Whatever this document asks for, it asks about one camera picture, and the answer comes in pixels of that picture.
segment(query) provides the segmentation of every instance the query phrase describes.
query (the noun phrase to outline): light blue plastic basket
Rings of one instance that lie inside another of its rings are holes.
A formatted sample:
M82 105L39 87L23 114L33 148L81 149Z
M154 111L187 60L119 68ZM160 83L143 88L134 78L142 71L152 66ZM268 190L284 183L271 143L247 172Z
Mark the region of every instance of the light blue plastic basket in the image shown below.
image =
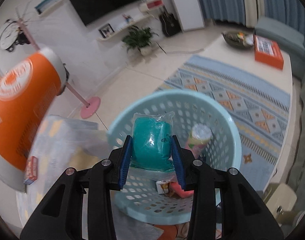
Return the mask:
M165 90L142 98L125 109L111 124L108 142L115 148L122 147L127 135L132 134L133 115L175 112L173 135L185 146L191 128L204 123L213 132L206 147L206 159L212 168L226 171L239 169L242 146L238 129L229 113L215 100L191 90ZM139 177L129 169L126 185L115 193L115 203L125 214L145 223L175 225L190 220L193 198L177 199L159 195L155 181ZM220 193L216 191L216 204Z

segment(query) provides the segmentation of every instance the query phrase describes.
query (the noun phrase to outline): white logo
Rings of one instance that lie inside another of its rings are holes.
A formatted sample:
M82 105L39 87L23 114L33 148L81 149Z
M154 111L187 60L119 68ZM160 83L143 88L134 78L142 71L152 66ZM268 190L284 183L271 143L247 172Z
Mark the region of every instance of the white logo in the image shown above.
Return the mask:
M0 100L7 101L19 96L32 77L32 62L24 60L0 80Z

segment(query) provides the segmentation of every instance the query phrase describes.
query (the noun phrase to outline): tile floor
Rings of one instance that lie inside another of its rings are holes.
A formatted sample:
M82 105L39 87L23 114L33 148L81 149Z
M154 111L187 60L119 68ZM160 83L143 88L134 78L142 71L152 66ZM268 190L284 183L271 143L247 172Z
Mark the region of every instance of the tile floor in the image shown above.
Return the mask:
M170 54L165 54L158 48L151 56L139 57L129 63L126 68L122 69L97 92L96 95L101 98L102 103L96 112L97 115L93 115L88 120L99 123L100 130L108 129L112 121L123 109L134 101L152 93L182 63L190 58L192 54L188 54L188 52L206 49L223 31L232 29L236 29L236 27L215 25L203 30L181 33L160 41L159 45L165 52L170 52ZM277 173L272 180L275 182L286 181L294 160L300 133L301 106L299 103L299 91L300 82L294 80L292 111L295 111L296 114L292 115L293 118L291 119L291 128L289 130L293 140L287 142L284 147L285 154L283 154Z

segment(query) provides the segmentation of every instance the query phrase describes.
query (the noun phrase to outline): guitar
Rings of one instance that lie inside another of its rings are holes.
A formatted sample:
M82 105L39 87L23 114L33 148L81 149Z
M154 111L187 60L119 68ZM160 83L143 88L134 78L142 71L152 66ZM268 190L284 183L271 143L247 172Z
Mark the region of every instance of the guitar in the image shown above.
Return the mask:
M162 31L166 37L171 37L181 31L179 22L172 13L168 13L165 6L163 6L163 12L159 15L159 20L162 23Z

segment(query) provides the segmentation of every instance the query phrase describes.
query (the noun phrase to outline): basket rim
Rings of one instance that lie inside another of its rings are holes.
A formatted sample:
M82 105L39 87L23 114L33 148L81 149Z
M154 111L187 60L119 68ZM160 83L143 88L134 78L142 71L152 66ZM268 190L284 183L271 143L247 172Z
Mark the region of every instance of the basket rim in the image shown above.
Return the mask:
M170 96L170 95L189 95L195 98L198 98L200 100L206 101L207 103L212 104L217 111L219 111L219 113L225 118L225 120L227 121L227 124L229 126L229 129L232 133L233 139L234 139L234 157L233 157L233 163L232 166L230 168L236 168L236 169L240 169L241 166L241 161L242 161L242 143L240 140L240 136L239 136L239 131L238 128L234 122L234 120L232 119L231 115L228 113L228 111L221 105L219 104L217 101L215 101L214 99L212 99L211 97L200 93L200 92L196 92L196 91L192 91L189 89L171 89L171 90L163 90L163 91L156 91L148 96L145 96L137 101L135 101L134 103L132 103L130 106L128 106L126 109L124 109L117 117L116 119L112 122L112 124L109 126L109 129L107 131L107 136L108 138L112 135L112 131L114 131L118 124L120 123L120 121L124 118L124 116L126 114L128 114L129 112L132 112L134 108L138 107L139 105L147 102L147 101L151 101L153 99L162 97L162 96Z

